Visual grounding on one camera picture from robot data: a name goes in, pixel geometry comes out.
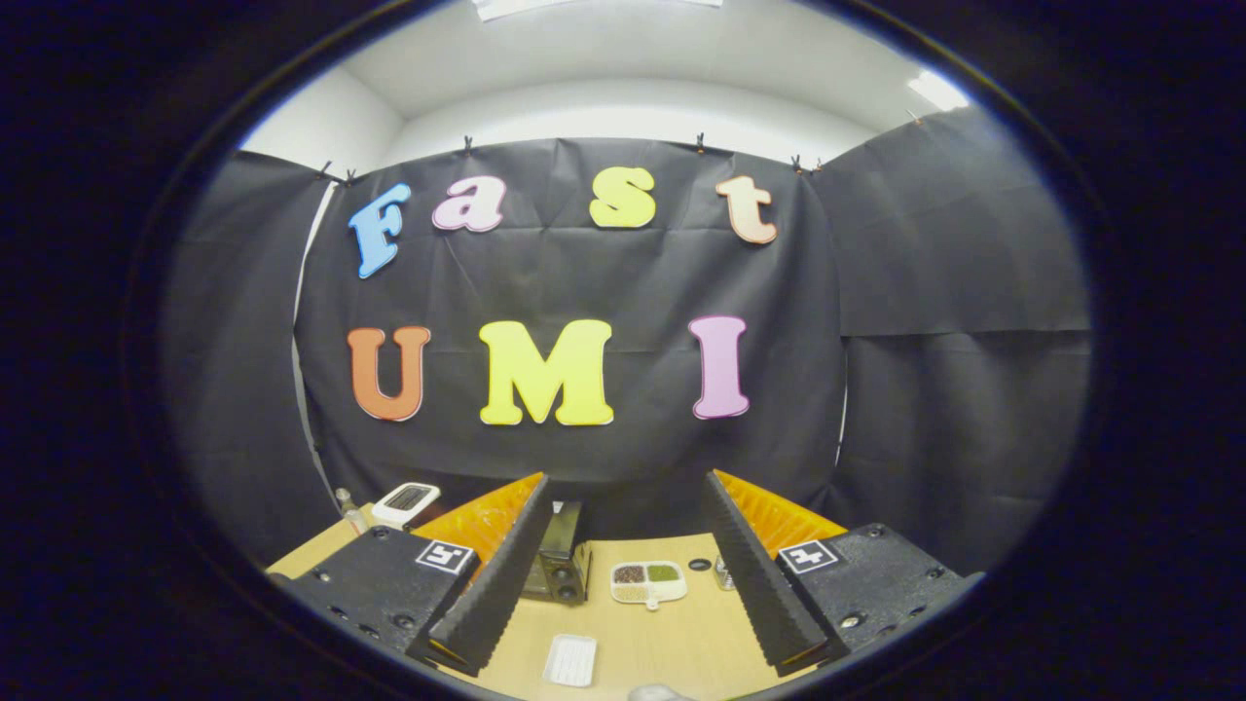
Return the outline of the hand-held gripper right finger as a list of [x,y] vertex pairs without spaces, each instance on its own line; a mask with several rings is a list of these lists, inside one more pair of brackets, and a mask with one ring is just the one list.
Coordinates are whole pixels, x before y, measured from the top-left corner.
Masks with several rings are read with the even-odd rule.
[[888,525],[844,528],[721,469],[705,474],[703,510],[763,656],[780,676],[872,652],[981,580]]

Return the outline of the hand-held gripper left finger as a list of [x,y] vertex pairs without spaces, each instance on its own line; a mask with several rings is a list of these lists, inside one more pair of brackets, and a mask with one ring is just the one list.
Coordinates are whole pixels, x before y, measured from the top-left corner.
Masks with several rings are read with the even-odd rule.
[[273,581],[348,636],[476,676],[493,656],[552,518],[535,473],[414,530],[375,525]]

